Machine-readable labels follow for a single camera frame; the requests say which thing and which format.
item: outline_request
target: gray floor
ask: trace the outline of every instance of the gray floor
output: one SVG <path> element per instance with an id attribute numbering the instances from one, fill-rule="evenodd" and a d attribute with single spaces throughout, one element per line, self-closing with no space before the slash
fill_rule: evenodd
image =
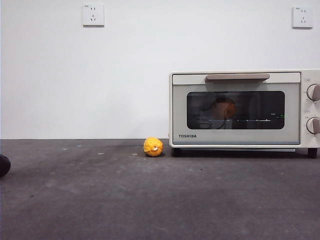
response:
<path id="1" fill-rule="evenodd" d="M 319 239 L 320 159 L 164 142 L 3 140 L 1 240 Z"/>

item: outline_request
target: oven door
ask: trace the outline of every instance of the oven door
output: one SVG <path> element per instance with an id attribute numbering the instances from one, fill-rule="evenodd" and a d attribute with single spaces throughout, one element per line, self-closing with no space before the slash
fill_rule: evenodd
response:
<path id="1" fill-rule="evenodd" d="M 300 73 L 172 76 L 174 145 L 299 145 Z"/>

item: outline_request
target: electrical socket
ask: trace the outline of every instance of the electrical socket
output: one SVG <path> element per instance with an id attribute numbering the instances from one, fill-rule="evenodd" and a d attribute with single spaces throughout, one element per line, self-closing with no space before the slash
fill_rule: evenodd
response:
<path id="1" fill-rule="evenodd" d="M 313 27 L 313 13 L 310 6 L 294 6 L 292 8 L 292 27 L 311 29 Z"/>
<path id="2" fill-rule="evenodd" d="M 82 7 L 83 26 L 104 26 L 105 8 L 103 4 L 85 4 Z"/>

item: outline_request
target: white wall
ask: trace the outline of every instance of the white wall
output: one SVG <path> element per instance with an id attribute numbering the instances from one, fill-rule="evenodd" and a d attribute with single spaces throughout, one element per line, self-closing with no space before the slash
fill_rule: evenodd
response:
<path id="1" fill-rule="evenodd" d="M 104 28 L 83 0 L 1 0 L 3 139 L 166 138 L 171 71 L 320 68 L 319 0 L 96 2 Z"/>

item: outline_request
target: yellow ball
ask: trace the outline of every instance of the yellow ball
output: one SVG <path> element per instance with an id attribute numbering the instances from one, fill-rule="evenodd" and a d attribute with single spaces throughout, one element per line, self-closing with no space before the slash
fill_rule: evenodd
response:
<path id="1" fill-rule="evenodd" d="M 152 157 L 159 156 L 163 149 L 164 144 L 155 137 L 148 137 L 143 143 L 144 152 Z"/>

